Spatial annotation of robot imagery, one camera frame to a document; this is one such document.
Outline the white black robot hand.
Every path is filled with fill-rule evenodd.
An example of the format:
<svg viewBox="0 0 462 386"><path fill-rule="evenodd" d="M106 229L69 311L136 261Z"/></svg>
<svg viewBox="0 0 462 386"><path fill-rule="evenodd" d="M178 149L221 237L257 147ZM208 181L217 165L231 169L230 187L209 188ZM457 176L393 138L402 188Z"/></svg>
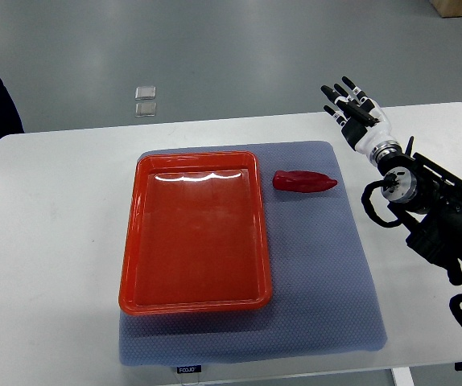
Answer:
<svg viewBox="0 0 462 386"><path fill-rule="evenodd" d="M389 120L379 104L352 80L343 76L342 82L348 90L340 84L320 88L333 104L325 105L324 111L338 124L349 146L373 162L375 153L383 146L396 143L390 135Z"/></svg>

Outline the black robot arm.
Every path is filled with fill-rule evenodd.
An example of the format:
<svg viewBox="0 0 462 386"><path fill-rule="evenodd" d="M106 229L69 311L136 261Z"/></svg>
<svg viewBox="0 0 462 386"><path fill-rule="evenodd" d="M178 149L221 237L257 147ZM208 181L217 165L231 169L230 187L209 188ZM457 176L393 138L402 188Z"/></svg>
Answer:
<svg viewBox="0 0 462 386"><path fill-rule="evenodd" d="M367 216L383 228L405 226L406 245L462 285L462 179L397 142L376 147L373 161L382 179L362 193Z"/></svg>

